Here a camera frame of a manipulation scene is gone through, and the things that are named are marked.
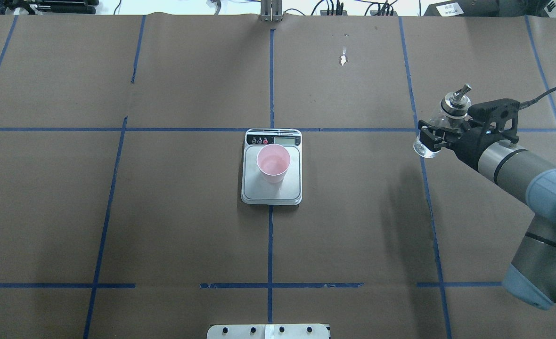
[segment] plastic cup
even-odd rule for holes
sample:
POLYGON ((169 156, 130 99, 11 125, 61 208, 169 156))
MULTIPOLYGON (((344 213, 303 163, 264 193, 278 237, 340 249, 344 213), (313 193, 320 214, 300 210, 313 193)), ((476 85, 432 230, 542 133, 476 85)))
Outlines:
POLYGON ((290 165, 291 154, 282 145, 269 144, 257 153, 257 167, 267 182, 281 182, 290 165))

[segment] white label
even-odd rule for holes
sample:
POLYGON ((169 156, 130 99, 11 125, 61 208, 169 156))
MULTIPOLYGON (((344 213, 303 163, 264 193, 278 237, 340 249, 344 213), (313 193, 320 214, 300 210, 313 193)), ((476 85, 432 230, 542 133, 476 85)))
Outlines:
POLYGON ((463 14, 463 9, 460 8, 460 5, 457 2, 453 2, 452 4, 446 4, 435 7, 439 11, 439 14, 442 16, 454 16, 463 14))

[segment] digital scale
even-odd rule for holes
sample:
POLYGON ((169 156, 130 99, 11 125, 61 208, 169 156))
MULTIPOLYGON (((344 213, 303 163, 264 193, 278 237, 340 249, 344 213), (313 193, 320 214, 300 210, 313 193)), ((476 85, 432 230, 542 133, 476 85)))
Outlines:
POLYGON ((242 201, 247 204, 297 205, 302 199, 301 132, 296 129, 249 129, 242 155, 242 201), (269 183, 257 167, 257 153, 265 145, 280 144, 291 154, 284 180, 269 183))

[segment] metal bracket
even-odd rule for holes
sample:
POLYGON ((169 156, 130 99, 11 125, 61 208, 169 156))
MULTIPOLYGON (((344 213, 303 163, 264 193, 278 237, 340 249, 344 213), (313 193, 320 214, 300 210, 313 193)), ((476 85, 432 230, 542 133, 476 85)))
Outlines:
POLYGON ((261 0, 261 21, 282 21, 282 0, 261 0))

